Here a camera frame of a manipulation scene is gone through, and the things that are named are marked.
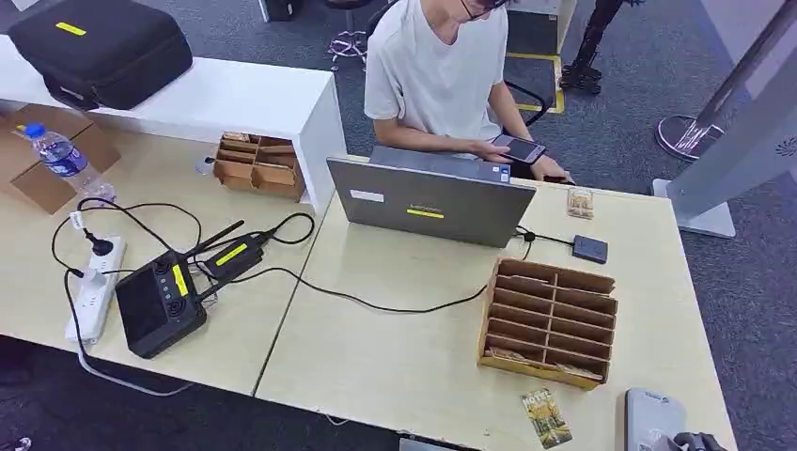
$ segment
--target laptop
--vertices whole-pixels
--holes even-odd
[[[375,148],[371,162],[327,164],[350,222],[498,248],[536,192],[509,184],[505,164],[410,150]]]

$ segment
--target hand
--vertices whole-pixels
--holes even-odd
[[[488,142],[475,139],[473,141],[468,141],[467,148],[469,153],[473,153],[482,160],[493,163],[512,163],[512,160],[509,158],[501,156],[502,153],[509,152],[509,148],[507,147],[498,147]]]
[[[531,165],[531,173],[536,180],[542,180],[545,177],[556,177],[575,183],[570,176],[570,172],[562,169],[562,166],[556,160],[545,155],[539,157],[537,162]]]

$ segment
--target wooden desk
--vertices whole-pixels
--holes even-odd
[[[231,192],[212,176],[200,176],[195,162],[212,153],[213,145],[144,134],[119,134],[116,141],[122,159],[106,176],[117,189],[118,203],[177,204],[199,218],[203,238],[238,219],[246,221],[237,231],[243,233],[275,226],[295,211],[312,211],[309,205],[280,197]],[[70,317],[62,284],[64,270],[50,256],[55,227],[75,204],[72,201],[49,216],[0,196],[0,245],[8,263],[0,275],[4,290],[0,334],[76,350],[76,345],[64,338]],[[194,246],[196,225],[182,212],[150,207],[133,213],[177,249]],[[84,221],[98,236],[116,234],[125,238],[128,246],[122,268],[136,269],[164,251],[161,244],[119,212],[87,212]],[[307,227],[307,220],[300,218],[291,221],[283,232],[295,239],[304,235]],[[271,242],[266,258],[269,264],[298,272],[310,243],[287,246]],[[88,262],[90,244],[66,225],[57,252],[70,265],[81,268]],[[76,295],[78,287],[73,282],[72,293]],[[104,360],[250,395],[295,285],[295,280],[276,275],[223,288],[219,302],[208,311],[205,326],[152,360],[141,359],[127,349],[117,303],[112,301],[104,334],[88,352]]]
[[[535,183],[522,224],[609,242],[601,266],[536,241],[529,260],[617,279],[617,334],[609,382],[592,392],[476,366],[483,298],[427,315],[367,309],[300,286],[256,396],[358,422],[490,451],[542,449],[520,396],[548,387],[570,424],[566,450],[623,449],[627,389],[680,400],[687,428],[736,449],[695,292],[667,200],[595,192],[593,221],[565,213],[567,188]],[[521,256],[511,241],[507,255]],[[337,196],[304,277],[372,303],[421,308],[464,298],[502,251],[349,224]]]

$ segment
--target tripod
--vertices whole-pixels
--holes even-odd
[[[603,39],[603,32],[615,19],[623,2],[628,2],[632,6],[641,3],[640,0],[596,0],[595,10],[589,16],[578,55],[572,64],[566,65],[562,70],[562,78],[559,80],[562,89],[581,89],[596,96],[601,94],[601,85],[598,82],[603,74],[592,68],[592,62],[598,54],[598,45]]]

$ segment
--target bottle cap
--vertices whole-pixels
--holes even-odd
[[[25,136],[30,139],[41,138],[46,132],[44,124],[40,122],[32,122],[25,126]]]

